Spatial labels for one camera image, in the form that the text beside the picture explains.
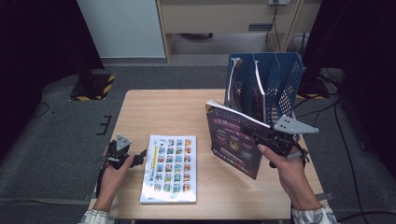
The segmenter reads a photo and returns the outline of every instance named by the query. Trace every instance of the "yellow black tape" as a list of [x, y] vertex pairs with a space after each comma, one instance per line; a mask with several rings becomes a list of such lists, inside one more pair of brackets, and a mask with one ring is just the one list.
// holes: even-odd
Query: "yellow black tape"
[[297, 99], [326, 99], [327, 97], [320, 94], [297, 94]]
[[111, 89], [111, 85], [113, 85], [113, 80], [116, 76], [110, 76], [108, 78], [106, 87], [103, 90], [103, 93], [101, 95], [96, 95], [96, 96], [76, 96], [76, 97], [71, 97], [71, 101], [90, 101], [90, 100], [104, 100], [107, 97], [108, 92]]

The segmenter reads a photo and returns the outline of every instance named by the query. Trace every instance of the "metal bracket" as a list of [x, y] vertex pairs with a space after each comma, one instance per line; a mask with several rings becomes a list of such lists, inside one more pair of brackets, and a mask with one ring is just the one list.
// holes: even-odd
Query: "metal bracket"
[[283, 115], [274, 126], [274, 130], [282, 133], [318, 133], [319, 129], [304, 124], [296, 119], [292, 119], [286, 115]]
[[132, 141], [117, 134], [117, 151], [123, 150], [132, 144]]

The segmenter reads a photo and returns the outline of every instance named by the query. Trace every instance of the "cabinet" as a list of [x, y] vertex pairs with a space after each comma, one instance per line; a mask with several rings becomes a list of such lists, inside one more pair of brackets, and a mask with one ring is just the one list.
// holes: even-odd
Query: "cabinet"
[[[291, 0], [290, 5], [277, 8], [263, 0], [157, 0], [168, 61], [175, 34], [269, 30], [270, 48], [285, 51], [293, 33], [309, 33], [319, 6], [319, 0]], [[275, 15], [276, 26], [272, 25]]]

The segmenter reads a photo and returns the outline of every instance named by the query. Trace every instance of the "electrical outlet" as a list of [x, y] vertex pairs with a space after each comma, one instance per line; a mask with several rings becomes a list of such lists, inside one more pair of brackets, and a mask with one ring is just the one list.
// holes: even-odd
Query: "electrical outlet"
[[269, 6], [274, 6], [277, 2], [279, 6], [287, 6], [290, 5], [291, 0], [268, 0]]

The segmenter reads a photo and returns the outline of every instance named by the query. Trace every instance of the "sleeve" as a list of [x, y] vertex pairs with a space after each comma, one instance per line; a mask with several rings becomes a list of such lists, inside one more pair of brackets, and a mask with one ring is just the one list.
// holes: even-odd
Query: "sleeve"
[[88, 210], [78, 224], [114, 224], [114, 217], [103, 211]]
[[329, 206], [310, 211], [291, 209], [291, 213], [296, 224], [337, 224], [335, 215]]

